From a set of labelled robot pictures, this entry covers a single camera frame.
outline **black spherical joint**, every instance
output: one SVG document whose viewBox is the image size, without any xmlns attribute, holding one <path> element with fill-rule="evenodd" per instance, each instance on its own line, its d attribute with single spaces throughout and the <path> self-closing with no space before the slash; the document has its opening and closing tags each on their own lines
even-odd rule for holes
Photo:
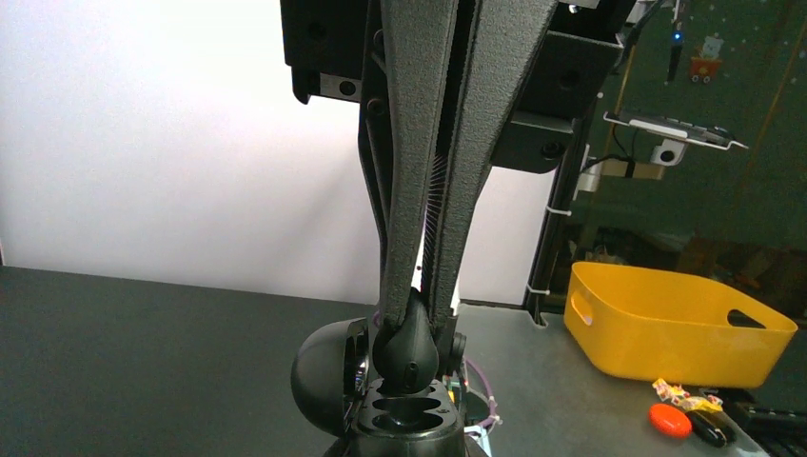
<svg viewBox="0 0 807 457">
<path fill-rule="evenodd" d="M 328 324 L 311 333 L 291 366 L 294 403 L 311 424 L 344 436 L 367 389 L 367 320 Z"/>
</svg>

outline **white wall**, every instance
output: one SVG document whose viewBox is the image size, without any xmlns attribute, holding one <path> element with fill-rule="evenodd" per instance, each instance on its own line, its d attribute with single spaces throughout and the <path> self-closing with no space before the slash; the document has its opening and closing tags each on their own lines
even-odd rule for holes
<svg viewBox="0 0 807 457">
<path fill-rule="evenodd" d="M 0 8 L 7 264 L 376 301 L 358 107 L 296 102 L 277 2 Z M 494 170 L 463 297 L 521 301 L 550 181 Z"/>
</svg>

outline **gray metal table surface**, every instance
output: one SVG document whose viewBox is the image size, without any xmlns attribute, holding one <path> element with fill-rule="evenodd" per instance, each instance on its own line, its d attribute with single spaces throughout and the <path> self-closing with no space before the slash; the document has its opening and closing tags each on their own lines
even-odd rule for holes
<svg viewBox="0 0 807 457">
<path fill-rule="evenodd" d="M 333 439 L 294 406 L 291 361 L 316 328 L 372 310 L 0 268 L 0 455 L 320 456 Z M 505 421 L 497 457 L 759 455 L 659 435 L 653 390 L 596 371 L 559 317 L 463 306 L 460 329 Z"/>
<path fill-rule="evenodd" d="M 491 433 L 494 456 L 766 456 L 736 428 L 731 447 L 709 447 L 694 435 L 674 440 L 656 431 L 650 383 L 606 375 L 585 354 L 559 315 L 536 326 L 523 311 L 461 305 L 458 331 L 466 356 L 482 367 L 502 425 Z"/>
</svg>

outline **sticker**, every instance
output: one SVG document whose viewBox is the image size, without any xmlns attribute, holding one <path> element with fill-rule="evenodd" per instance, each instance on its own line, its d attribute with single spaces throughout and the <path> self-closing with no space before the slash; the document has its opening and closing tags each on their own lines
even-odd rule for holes
<svg viewBox="0 0 807 457">
<path fill-rule="evenodd" d="M 689 80 L 693 83 L 709 84 L 715 79 L 723 63 L 720 60 L 720 50 L 725 44 L 725 41 L 718 37 L 718 33 L 715 33 L 715 36 L 704 37 L 703 44 L 696 48 L 698 56 L 690 59 L 692 63 L 689 67 Z"/>
</svg>

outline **yellow plastic basket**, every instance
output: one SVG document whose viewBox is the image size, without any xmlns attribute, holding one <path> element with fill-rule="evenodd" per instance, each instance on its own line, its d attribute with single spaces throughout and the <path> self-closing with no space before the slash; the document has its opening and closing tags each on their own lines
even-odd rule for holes
<svg viewBox="0 0 807 457">
<path fill-rule="evenodd" d="M 717 281 L 592 262 L 572 266 L 563 322 L 608 374 L 710 387 L 760 386 L 797 330 Z"/>
</svg>

